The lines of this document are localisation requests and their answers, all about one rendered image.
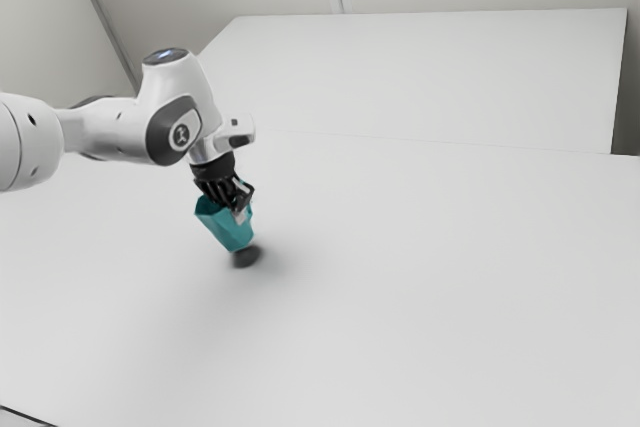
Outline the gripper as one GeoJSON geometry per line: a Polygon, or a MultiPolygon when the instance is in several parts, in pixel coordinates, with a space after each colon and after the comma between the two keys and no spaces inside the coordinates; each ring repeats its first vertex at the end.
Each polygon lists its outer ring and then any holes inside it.
{"type": "Polygon", "coordinates": [[[242,225],[248,218],[247,208],[251,204],[255,188],[236,178],[235,156],[222,155],[204,164],[191,164],[194,183],[201,193],[211,202],[232,207],[232,216],[237,225],[242,225]]]}

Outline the teal faceted mug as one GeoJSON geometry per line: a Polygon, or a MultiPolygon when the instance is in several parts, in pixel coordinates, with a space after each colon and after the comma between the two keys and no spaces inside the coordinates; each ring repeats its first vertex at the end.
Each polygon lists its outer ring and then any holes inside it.
{"type": "Polygon", "coordinates": [[[254,238],[251,205],[235,214],[201,195],[196,202],[194,215],[228,252],[248,247],[254,238]]]}

